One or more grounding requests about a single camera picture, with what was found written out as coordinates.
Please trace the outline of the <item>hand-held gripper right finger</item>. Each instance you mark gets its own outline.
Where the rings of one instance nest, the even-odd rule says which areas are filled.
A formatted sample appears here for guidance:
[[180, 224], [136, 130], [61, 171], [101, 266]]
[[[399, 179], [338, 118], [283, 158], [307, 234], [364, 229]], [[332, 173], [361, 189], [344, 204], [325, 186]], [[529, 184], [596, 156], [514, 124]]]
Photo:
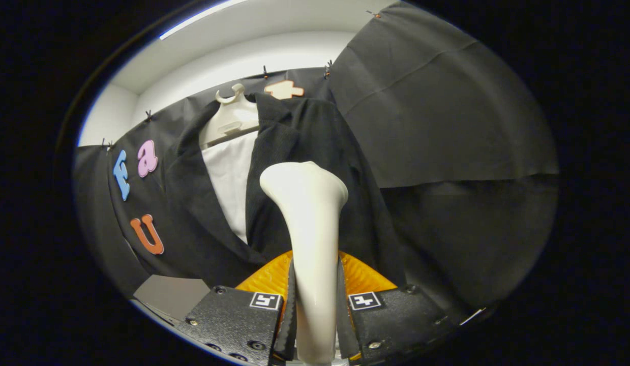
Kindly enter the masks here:
[[450, 333], [450, 316], [420, 287], [399, 287], [343, 252], [337, 291], [339, 352], [351, 363], [390, 363]]

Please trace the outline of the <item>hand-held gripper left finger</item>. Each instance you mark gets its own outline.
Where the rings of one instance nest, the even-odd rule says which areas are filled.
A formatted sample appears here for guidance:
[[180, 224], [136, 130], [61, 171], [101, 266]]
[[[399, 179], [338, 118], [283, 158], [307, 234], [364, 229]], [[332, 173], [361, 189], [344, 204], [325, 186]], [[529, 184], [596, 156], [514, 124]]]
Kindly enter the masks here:
[[284, 364], [296, 354], [295, 295], [292, 252], [286, 252], [236, 287], [212, 287], [177, 330], [247, 363]]

